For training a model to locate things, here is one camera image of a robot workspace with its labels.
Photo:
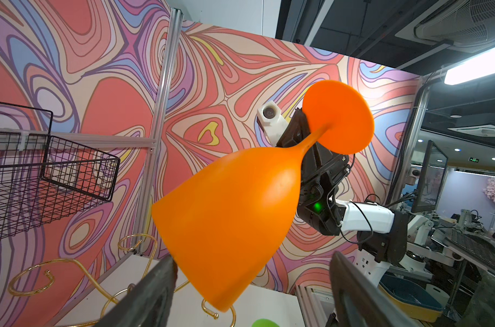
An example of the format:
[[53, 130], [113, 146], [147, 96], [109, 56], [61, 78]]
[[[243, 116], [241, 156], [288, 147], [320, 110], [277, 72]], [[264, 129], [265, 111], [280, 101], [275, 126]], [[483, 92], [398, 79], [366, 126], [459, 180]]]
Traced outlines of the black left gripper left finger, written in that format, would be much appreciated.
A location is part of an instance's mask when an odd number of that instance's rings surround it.
[[178, 267], [171, 256], [159, 261], [97, 326], [166, 326], [176, 287]]

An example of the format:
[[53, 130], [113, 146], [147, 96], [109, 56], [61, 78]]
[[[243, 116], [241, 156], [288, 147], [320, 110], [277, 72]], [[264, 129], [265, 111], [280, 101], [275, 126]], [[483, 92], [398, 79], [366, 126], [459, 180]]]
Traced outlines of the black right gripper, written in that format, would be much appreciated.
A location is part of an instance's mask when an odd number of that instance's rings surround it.
[[[296, 109], [276, 146], [294, 147], [311, 134], [307, 117]], [[315, 143], [304, 155], [301, 163], [301, 189], [299, 204], [333, 204], [338, 185], [347, 176], [349, 156], [329, 151]]]

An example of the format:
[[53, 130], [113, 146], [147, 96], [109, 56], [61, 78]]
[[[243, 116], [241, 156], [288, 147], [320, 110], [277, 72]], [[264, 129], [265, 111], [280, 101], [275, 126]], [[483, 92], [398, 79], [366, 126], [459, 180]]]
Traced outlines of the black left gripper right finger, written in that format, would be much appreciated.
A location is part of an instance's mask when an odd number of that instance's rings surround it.
[[329, 265], [338, 326], [415, 326], [376, 286], [340, 252]]

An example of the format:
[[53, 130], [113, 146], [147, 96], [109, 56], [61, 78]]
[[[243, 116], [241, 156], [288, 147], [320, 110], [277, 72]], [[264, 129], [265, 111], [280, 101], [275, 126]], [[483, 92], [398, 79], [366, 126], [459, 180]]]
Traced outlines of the green wine glass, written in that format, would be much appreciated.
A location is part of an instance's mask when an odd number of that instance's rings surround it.
[[253, 322], [252, 327], [280, 327], [272, 320], [261, 318]]

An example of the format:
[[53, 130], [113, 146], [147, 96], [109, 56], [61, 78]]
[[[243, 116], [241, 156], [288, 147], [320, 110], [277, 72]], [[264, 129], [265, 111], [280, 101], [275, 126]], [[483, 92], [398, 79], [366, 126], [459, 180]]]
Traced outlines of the orange front wine glass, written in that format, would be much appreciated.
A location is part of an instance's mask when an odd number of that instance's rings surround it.
[[217, 159], [152, 206], [162, 242], [198, 293], [226, 312], [277, 252], [295, 216], [301, 163], [316, 143], [364, 150], [374, 118], [363, 96], [324, 80], [303, 98], [310, 135], [288, 148], [255, 147]]

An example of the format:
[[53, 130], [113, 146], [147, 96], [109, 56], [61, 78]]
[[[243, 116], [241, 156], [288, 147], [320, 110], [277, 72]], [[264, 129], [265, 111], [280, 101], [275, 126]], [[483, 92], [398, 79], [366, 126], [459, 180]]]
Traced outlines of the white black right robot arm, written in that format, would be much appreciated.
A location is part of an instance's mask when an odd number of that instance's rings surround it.
[[376, 262], [398, 264], [407, 251], [408, 215], [376, 202], [354, 202], [336, 197], [338, 186], [351, 172], [347, 155], [316, 143], [301, 164], [301, 189], [297, 214], [324, 236], [349, 239]]

